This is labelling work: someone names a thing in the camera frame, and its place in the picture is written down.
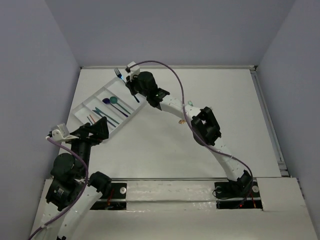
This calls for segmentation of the teal knife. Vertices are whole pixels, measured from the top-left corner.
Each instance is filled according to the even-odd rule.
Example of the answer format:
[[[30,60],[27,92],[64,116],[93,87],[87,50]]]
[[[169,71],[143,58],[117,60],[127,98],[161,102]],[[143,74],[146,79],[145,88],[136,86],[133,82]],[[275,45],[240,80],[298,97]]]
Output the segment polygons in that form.
[[[102,110],[100,110],[99,108],[95,107],[95,109],[92,110],[93,112],[95,112],[97,115],[99,115],[100,117],[107,117],[108,122],[112,123],[116,123],[117,125],[119,125],[120,123],[118,121],[116,121],[115,119],[113,119],[112,117],[110,117],[109,115],[107,115],[106,113],[104,113]]]

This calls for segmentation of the blue metal fork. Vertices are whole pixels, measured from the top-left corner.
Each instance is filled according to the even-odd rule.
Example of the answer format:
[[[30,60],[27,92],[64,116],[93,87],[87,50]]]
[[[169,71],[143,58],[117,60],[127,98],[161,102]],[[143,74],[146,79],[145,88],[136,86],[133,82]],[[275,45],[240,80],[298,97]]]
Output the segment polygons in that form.
[[[123,81],[124,84],[126,83],[123,75],[121,74],[121,72],[119,71],[119,69],[117,67],[114,68],[114,73],[119,79],[121,79]],[[140,103],[140,100],[135,95],[133,95],[133,97],[138,103]]]

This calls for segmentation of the purple metal spoon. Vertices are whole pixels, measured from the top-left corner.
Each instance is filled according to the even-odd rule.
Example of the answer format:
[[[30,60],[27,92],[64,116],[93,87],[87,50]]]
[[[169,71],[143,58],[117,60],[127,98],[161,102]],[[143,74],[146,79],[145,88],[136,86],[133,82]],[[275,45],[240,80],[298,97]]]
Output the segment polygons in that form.
[[[112,106],[113,108],[115,108],[117,111],[119,111],[122,115],[124,115],[126,118],[128,117],[128,115],[126,113],[124,113],[123,111],[121,111],[120,109],[118,109],[116,106],[114,106],[109,98],[104,98],[102,100],[102,102],[106,105]]]

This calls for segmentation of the teal spoon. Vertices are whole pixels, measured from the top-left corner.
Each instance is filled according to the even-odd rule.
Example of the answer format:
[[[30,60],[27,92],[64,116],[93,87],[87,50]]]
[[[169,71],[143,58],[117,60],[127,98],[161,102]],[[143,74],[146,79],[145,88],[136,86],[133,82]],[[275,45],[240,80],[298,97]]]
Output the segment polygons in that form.
[[[124,106],[122,106],[119,101],[118,101],[118,98],[116,96],[111,96],[110,97],[110,102],[112,104],[116,104],[118,105],[120,108],[122,108],[126,113],[128,113],[129,115],[131,114]]]

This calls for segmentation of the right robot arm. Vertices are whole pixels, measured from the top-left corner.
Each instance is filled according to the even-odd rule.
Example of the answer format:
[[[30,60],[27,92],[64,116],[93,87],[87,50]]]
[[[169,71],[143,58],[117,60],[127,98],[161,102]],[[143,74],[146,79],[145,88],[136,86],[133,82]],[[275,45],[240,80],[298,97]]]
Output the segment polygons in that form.
[[[153,108],[185,120],[191,127],[193,138],[201,146],[212,147],[214,155],[224,170],[230,190],[235,196],[247,194],[253,185],[253,176],[245,165],[236,160],[222,141],[221,128],[209,107],[198,108],[174,98],[168,91],[159,88],[149,71],[125,69],[126,87],[132,95],[144,96]]]

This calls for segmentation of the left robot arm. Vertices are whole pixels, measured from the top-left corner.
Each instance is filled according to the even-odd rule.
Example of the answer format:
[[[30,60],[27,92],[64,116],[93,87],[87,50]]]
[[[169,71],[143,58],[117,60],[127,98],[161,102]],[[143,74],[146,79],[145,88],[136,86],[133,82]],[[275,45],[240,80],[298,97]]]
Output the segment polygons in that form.
[[[111,178],[100,171],[89,174],[91,148],[108,138],[106,117],[85,123],[73,132],[64,123],[51,129],[46,140],[65,152],[54,159],[43,216],[29,239],[72,239],[96,201],[110,195]]]

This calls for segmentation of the white divided utensil tray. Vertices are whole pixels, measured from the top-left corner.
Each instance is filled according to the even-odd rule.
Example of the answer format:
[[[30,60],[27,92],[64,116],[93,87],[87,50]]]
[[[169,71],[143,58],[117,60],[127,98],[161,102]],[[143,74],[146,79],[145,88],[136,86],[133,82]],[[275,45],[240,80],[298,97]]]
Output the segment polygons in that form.
[[[118,102],[125,107],[130,114],[125,112],[122,108],[120,108],[117,104],[113,104],[118,109],[123,111],[128,115],[125,117],[114,107],[105,104],[102,102],[104,98],[109,98],[115,96],[118,98]],[[93,112],[95,107],[106,113],[111,118],[115,119],[119,124],[115,122],[109,122],[107,119],[107,126],[109,130],[109,138],[112,138],[116,135],[147,103],[144,96],[137,94],[135,95],[140,103],[138,103],[133,95],[131,95],[129,89],[125,86],[125,83],[118,77],[114,77],[110,82],[101,87],[98,91],[96,91],[93,95],[88,97],[78,106],[76,106],[71,112],[73,116],[81,123],[86,124],[89,123],[87,116],[91,115],[94,120],[97,122],[102,117]]]

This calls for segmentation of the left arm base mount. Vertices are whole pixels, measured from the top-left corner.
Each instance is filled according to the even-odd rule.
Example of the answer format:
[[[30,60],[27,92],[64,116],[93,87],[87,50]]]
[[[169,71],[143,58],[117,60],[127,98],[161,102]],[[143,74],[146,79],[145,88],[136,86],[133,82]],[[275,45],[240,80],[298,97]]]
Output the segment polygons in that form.
[[[115,181],[111,183],[111,190],[107,196],[102,196],[90,208],[92,211],[122,211],[127,209],[127,182]]]

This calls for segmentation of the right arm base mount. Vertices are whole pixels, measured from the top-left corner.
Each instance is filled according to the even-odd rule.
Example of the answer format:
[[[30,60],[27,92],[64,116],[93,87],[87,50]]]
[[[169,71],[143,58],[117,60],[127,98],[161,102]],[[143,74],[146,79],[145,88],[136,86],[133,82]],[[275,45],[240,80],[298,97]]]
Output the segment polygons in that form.
[[[227,181],[218,181],[214,183],[212,195],[216,199],[216,208],[218,210],[236,209],[263,209],[258,182],[253,181],[250,195],[247,193],[235,193],[231,190],[230,183]]]

